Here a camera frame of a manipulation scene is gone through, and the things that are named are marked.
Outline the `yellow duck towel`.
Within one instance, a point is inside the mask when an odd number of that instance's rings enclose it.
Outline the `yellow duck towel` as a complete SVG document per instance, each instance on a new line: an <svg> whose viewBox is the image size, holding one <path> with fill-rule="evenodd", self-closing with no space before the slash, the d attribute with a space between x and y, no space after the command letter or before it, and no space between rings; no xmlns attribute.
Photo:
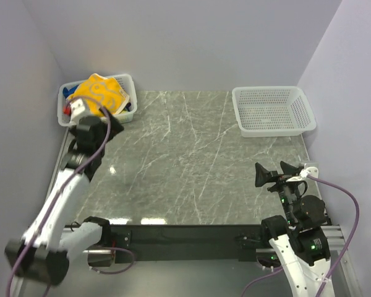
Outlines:
<svg viewBox="0 0 371 297"><path fill-rule="evenodd" d="M112 114L122 112L130 102L130 96L113 77L107 78L97 73L82 82L74 94L67 99L90 97L100 102Z"/></svg>

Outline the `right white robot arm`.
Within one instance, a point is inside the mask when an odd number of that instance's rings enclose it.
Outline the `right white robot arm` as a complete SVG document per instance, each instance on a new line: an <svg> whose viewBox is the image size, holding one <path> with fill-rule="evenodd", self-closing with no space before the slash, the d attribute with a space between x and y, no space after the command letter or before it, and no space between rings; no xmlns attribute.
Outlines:
<svg viewBox="0 0 371 297"><path fill-rule="evenodd" d="M328 274L331 252L322 230L327 222L325 203L299 191L299 185L306 185L308 178L317 178L319 170L283 161L280 167L279 173L255 164L255 186L268 184L268 191L279 195L284 210L283 216L262 220L260 240L274 249L293 296L334 296Z"/></svg>

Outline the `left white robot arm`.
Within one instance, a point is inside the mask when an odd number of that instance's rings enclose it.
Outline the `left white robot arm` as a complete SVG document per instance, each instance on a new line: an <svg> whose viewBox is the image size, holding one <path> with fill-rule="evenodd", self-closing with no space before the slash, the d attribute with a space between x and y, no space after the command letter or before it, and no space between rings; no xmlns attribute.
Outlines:
<svg viewBox="0 0 371 297"><path fill-rule="evenodd" d="M7 243L4 253L12 268L11 277L57 286L72 260L84 250L112 244L110 222L98 217L88 217L68 238L62 237L72 209L102 163L107 142L124 130L104 106L99 111L107 122L97 116L81 118L72 130L75 139L38 216L21 239Z"/></svg>

